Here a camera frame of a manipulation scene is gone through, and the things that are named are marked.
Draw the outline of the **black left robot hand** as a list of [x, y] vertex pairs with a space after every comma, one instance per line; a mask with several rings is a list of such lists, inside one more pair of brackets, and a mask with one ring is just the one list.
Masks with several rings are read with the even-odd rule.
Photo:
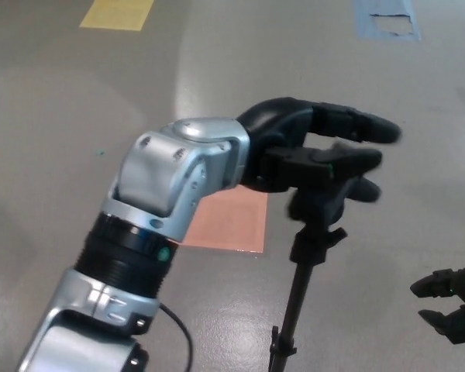
[[266, 193], [296, 189], [300, 199], [328, 200], [341, 190], [357, 202], [376, 202], [381, 189], [365, 174], [382, 153], [356, 143], [392, 144], [399, 125], [345, 105], [283, 97], [260, 102], [238, 116], [250, 138], [240, 184]]

